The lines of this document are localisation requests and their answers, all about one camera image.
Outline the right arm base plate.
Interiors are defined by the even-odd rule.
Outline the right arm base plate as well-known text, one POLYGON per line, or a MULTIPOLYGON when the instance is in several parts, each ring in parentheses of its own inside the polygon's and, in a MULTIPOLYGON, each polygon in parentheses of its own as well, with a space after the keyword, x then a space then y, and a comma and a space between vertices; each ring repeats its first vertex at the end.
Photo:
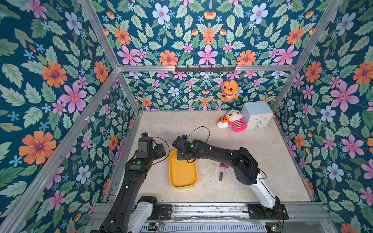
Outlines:
POLYGON ((275 197, 275 205, 273 208, 267 208, 261 204, 248 204, 248 214, 250 219, 269 219, 269 220, 288 220, 288 212, 284 204, 281 204, 280 199, 275 197))

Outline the white usb stick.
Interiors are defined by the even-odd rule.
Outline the white usb stick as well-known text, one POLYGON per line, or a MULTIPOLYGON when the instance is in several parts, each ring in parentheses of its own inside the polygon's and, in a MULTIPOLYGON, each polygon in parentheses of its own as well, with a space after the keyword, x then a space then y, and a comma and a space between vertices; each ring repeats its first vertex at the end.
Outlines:
POLYGON ((220 167, 216 167, 214 174, 217 175, 220 167))

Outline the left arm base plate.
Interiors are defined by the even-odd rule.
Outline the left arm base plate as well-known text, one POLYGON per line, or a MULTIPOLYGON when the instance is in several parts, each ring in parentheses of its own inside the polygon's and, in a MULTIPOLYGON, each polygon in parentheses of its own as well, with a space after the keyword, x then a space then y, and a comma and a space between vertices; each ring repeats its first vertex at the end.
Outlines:
POLYGON ((171 204, 156 204, 153 205, 153 212, 150 216, 150 220, 170 220, 172 218, 171 204))

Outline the white capped usb drive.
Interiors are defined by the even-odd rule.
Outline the white capped usb drive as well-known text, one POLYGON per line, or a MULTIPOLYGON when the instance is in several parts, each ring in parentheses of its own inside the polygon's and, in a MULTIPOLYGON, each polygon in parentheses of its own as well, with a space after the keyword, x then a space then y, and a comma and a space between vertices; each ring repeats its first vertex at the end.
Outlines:
POLYGON ((230 171, 229 171, 228 168, 224 168, 224 171, 226 172, 226 174, 227 174, 228 176, 231 176, 231 173, 230 173, 230 171))

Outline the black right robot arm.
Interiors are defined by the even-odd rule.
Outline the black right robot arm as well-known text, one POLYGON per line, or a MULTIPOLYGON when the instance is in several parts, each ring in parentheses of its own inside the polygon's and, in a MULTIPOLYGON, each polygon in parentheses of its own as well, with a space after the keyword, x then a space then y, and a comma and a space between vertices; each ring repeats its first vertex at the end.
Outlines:
POLYGON ((263 176, 264 172, 259 168, 258 162, 246 148, 224 149, 197 139, 189 142, 180 136, 172 146, 177 149, 183 160, 193 162, 198 159, 209 159, 228 165, 234 170, 236 179, 252 189, 265 211, 279 209, 279 198, 264 182, 267 177, 263 176))

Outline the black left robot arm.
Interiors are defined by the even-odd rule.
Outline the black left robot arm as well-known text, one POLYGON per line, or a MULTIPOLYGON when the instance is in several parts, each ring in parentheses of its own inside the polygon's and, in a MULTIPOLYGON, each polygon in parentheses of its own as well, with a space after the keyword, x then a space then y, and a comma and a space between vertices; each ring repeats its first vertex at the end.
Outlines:
POLYGON ((135 155, 126 163, 123 182, 108 216, 98 230, 92 233, 139 233, 145 221, 153 214, 155 197, 146 197, 135 204, 154 160, 166 156, 163 144, 155 142, 148 133, 142 133, 135 155))

